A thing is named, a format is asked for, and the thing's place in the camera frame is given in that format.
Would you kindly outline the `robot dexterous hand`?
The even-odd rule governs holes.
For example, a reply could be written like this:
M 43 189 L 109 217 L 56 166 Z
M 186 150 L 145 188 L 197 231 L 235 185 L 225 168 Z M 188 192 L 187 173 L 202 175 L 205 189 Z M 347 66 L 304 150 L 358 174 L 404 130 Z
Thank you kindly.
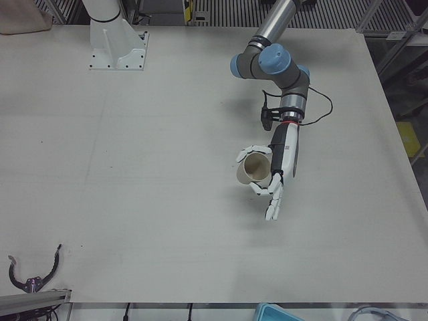
M 269 196 L 265 220 L 277 220 L 282 204 L 284 185 L 295 177 L 298 159 L 299 124 L 285 121 L 279 124 L 269 145 L 251 145 L 240 150 L 235 162 L 241 167 L 251 156 L 260 155 L 270 162 L 270 181 L 263 187 L 263 179 L 249 175 L 248 185 L 258 196 Z

